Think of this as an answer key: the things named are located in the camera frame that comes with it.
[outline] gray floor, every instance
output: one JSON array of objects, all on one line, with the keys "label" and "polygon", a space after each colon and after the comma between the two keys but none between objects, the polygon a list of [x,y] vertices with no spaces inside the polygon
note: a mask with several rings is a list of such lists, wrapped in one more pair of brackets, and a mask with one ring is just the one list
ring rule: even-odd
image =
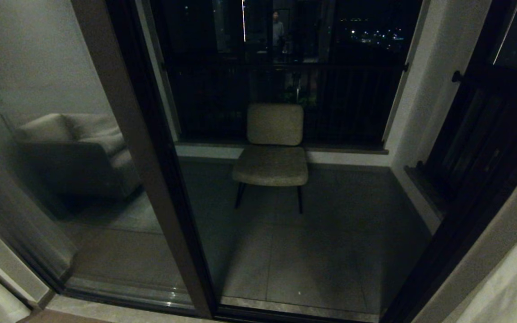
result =
[{"label": "gray floor", "polygon": [[296,188],[248,186],[234,210],[230,164],[181,168],[215,288],[230,299],[380,314],[429,241],[388,168],[311,167],[303,214]]},{"label": "gray floor", "polygon": [[[390,170],[310,167],[299,214],[296,188],[248,186],[234,210],[231,169],[181,161],[221,301],[377,321],[429,241]],[[80,245],[68,286],[154,302],[172,292],[189,303],[144,192],[93,204],[62,225]]]}]

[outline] chair backrest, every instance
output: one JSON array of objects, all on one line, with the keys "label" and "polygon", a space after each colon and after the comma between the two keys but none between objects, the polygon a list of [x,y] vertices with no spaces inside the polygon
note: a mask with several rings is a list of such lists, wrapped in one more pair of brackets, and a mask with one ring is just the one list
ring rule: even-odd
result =
[{"label": "chair backrest", "polygon": [[294,104],[251,104],[246,137],[253,144],[296,146],[302,141],[304,112]]}]

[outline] metal railing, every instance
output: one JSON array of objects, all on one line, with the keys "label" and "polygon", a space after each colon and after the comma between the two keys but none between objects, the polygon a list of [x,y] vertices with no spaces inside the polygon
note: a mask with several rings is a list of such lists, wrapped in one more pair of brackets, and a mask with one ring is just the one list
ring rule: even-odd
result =
[{"label": "metal railing", "polygon": [[244,140],[250,102],[300,104],[304,141],[381,145],[407,65],[193,64],[168,71],[181,138]]}]

